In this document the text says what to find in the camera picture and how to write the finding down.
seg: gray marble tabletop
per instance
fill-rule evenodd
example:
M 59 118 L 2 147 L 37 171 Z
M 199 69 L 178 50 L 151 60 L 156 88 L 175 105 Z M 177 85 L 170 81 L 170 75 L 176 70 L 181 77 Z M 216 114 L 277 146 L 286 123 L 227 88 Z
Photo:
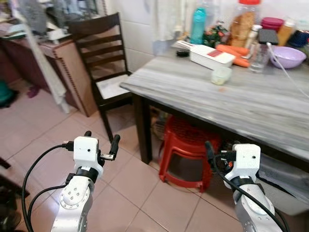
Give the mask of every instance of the gray marble tabletop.
M 263 74 L 233 66 L 224 86 L 211 70 L 177 58 L 175 49 L 151 60 L 121 84 L 131 92 L 309 161 L 309 99 L 271 64 Z M 309 66 L 288 71 L 309 94 Z

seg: white cloth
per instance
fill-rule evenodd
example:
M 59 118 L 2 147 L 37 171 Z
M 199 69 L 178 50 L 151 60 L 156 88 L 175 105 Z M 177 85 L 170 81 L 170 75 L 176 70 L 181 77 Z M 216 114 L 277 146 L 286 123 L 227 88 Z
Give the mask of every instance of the white cloth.
M 128 75 L 121 75 L 108 80 L 97 82 L 97 87 L 103 99 L 112 98 L 129 91 L 119 87 L 121 82 L 126 81 L 129 78 Z
M 172 40 L 175 32 L 183 32 L 186 0 L 153 0 L 152 21 L 154 41 Z
M 69 113 L 69 106 L 65 100 L 65 93 L 66 89 L 62 84 L 61 80 L 59 79 L 58 75 L 56 74 L 53 67 L 50 65 L 48 60 L 46 59 L 45 55 L 41 51 L 39 45 L 36 42 L 35 37 L 32 34 L 31 28 L 27 24 L 27 20 L 21 15 L 16 14 L 16 17 L 23 23 L 24 30 L 27 34 L 27 40 L 29 42 L 30 48 L 33 52 L 33 55 L 40 67 L 41 72 L 47 82 L 47 85 L 54 97 L 56 104 L 60 105 L 62 110 L 65 113 Z

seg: red plastic stool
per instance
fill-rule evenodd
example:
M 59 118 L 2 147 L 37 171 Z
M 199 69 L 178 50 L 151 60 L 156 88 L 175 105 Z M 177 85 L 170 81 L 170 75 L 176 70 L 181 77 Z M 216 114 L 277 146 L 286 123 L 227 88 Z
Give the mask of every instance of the red plastic stool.
M 171 117 L 165 125 L 164 153 L 160 162 L 159 177 L 185 188 L 200 188 L 203 192 L 209 187 L 211 180 L 211 167 L 208 163 L 205 142 L 210 141 L 213 149 L 217 152 L 220 137 L 213 132 L 207 132 L 191 126 L 187 121 Z M 172 154 L 191 160 L 203 160 L 203 175 L 200 181 L 185 181 L 178 179 L 168 173 Z

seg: purple bowl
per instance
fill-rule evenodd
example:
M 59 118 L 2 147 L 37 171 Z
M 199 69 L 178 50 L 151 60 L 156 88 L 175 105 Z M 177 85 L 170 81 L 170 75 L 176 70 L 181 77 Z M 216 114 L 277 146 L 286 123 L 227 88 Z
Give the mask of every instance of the purple bowl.
M 297 67 L 307 57 L 305 53 L 291 47 L 275 47 L 273 50 L 278 61 L 285 69 Z M 277 68 L 280 68 L 272 56 L 270 56 L 270 60 Z

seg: chair backrest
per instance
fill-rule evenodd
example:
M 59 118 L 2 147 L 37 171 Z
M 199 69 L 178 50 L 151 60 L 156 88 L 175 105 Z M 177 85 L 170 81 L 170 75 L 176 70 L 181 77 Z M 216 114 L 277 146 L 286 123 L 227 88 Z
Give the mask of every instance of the chair backrest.
M 70 22 L 69 32 L 92 81 L 129 74 L 118 13 Z

